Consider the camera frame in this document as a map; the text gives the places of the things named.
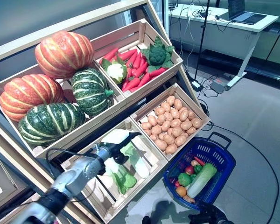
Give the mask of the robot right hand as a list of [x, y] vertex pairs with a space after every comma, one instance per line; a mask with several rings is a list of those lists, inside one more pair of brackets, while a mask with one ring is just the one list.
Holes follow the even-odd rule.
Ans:
[[200, 201], [197, 203], [200, 213], [189, 215], [191, 224], [223, 224], [228, 221], [226, 215], [216, 206]]

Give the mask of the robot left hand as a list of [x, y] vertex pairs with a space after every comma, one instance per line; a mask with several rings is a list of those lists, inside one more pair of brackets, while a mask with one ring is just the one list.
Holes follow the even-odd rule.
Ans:
[[128, 160], [128, 156], [124, 155], [120, 150], [127, 146], [133, 138], [141, 135], [140, 132], [130, 132], [125, 129], [113, 129], [99, 143], [99, 146], [106, 149], [109, 157], [122, 165]]

